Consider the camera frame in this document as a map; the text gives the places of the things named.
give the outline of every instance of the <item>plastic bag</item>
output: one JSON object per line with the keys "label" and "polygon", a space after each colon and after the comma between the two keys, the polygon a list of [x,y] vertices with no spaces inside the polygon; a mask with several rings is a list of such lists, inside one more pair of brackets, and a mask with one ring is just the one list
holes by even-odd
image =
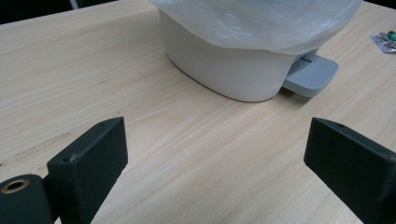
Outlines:
{"label": "plastic bag", "polygon": [[318,49],[362,0],[149,0],[208,43],[293,55]]}

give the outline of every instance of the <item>light wood tabletop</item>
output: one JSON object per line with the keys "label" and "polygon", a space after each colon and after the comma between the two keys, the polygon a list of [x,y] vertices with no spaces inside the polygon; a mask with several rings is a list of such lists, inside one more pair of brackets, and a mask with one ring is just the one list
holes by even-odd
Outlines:
{"label": "light wood tabletop", "polygon": [[361,223],[303,156],[313,117],[396,150],[396,54],[370,39],[389,30],[396,10],[363,2],[319,49],[340,66],[319,95],[244,103],[168,60],[148,0],[1,25],[0,182],[44,177],[92,125],[124,117],[129,163],[92,223]]}

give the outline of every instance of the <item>dark background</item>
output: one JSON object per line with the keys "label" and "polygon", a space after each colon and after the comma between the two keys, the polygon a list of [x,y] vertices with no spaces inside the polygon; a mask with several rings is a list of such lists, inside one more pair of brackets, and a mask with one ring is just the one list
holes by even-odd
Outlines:
{"label": "dark background", "polygon": [[[80,7],[90,7],[117,0],[78,0]],[[365,0],[383,7],[396,9],[394,0]],[[22,21],[71,10],[69,0],[0,0],[0,24]]]}

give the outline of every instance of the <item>green object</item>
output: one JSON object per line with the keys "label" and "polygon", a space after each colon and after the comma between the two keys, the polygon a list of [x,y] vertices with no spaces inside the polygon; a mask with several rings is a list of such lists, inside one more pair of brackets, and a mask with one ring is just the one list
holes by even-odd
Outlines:
{"label": "green object", "polygon": [[393,40],[393,41],[396,41],[396,33],[394,31],[389,31],[388,32],[388,38]]}

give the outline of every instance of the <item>wood grain surface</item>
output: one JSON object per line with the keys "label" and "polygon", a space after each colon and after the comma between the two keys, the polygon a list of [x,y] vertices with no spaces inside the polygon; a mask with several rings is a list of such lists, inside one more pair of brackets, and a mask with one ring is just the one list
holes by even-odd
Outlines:
{"label": "wood grain surface", "polygon": [[370,39],[395,29],[396,10],[363,2],[318,52],[340,65],[323,92],[244,103],[168,60],[146,0],[1,25],[0,181],[44,177],[92,125],[123,116],[129,163],[92,223],[361,223],[303,155],[313,117],[396,150],[396,54]]}

